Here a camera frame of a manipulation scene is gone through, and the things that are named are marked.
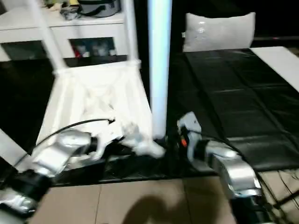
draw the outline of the black joint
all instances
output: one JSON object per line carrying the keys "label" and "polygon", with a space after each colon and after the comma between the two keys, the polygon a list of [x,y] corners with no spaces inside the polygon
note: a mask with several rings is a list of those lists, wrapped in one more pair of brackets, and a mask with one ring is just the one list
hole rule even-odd
{"label": "black joint", "polygon": [[88,147],[86,154],[90,154],[91,152],[96,152],[98,147],[98,138],[92,137],[90,141],[90,146]]}
{"label": "black joint", "polygon": [[52,186],[51,178],[38,174],[33,170],[27,170],[18,174],[10,182],[10,187],[37,202],[48,192]]}

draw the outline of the white fabric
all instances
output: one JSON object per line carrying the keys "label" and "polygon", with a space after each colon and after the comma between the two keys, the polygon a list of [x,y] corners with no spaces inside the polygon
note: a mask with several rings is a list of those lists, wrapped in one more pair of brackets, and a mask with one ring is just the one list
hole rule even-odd
{"label": "white fabric", "polygon": [[186,14],[184,52],[249,48],[255,31],[255,15],[211,19]]}

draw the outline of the metal rod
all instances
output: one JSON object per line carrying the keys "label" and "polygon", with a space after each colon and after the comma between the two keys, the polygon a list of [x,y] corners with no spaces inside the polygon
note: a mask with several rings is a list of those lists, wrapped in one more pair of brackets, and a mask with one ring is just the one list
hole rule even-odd
{"label": "metal rod", "polygon": [[166,134],[172,0],[149,0],[149,78],[153,137]]}
{"label": "metal rod", "polygon": [[61,53],[57,47],[53,34],[48,27],[46,20],[43,17],[41,8],[39,7],[36,0],[28,0],[28,5],[31,9],[31,13],[33,19],[36,21],[39,26],[40,32],[43,37],[43,43],[45,50],[47,51],[47,55],[54,67],[55,70],[64,69],[67,66],[64,63],[64,60],[61,56]]}
{"label": "metal rod", "polygon": [[129,48],[128,59],[130,61],[138,60],[139,56],[137,48],[138,45],[134,3],[132,0],[122,0],[122,7],[124,8],[125,12],[125,26]]}

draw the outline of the red object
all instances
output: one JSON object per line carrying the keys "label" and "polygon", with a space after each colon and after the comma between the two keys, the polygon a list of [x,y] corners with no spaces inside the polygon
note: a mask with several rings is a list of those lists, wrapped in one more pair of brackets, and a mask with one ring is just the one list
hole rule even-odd
{"label": "red object", "polygon": [[184,146],[184,147],[187,147],[187,142],[186,142],[186,140],[185,139],[181,139],[181,143],[182,143],[182,145]]}

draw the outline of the white pole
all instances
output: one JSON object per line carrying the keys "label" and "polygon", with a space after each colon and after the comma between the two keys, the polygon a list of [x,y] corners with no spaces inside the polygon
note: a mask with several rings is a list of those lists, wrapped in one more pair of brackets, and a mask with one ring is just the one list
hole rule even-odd
{"label": "white pole", "polygon": [[39,29],[42,33],[43,37],[43,43],[45,50],[47,51],[47,55],[54,67],[55,70],[66,68],[66,65],[64,63],[64,60],[60,54],[60,51],[55,43],[55,39],[53,37],[53,34],[48,27],[46,20],[43,17],[41,8],[39,7],[39,4],[37,0],[28,0],[28,5],[31,10],[33,19],[36,21],[37,25],[39,26]]}
{"label": "white pole", "polygon": [[172,0],[149,0],[149,76],[153,136],[166,134]]}
{"label": "white pole", "polygon": [[122,8],[125,12],[125,26],[127,32],[127,43],[129,47],[130,61],[138,60],[138,49],[137,49],[137,33],[136,33],[136,20],[135,20],[135,9],[132,0],[122,0]]}
{"label": "white pole", "polygon": [[0,129],[0,157],[13,167],[18,163],[15,168],[19,172],[23,172],[31,165],[31,156],[24,157],[25,155],[27,155],[27,152]]}

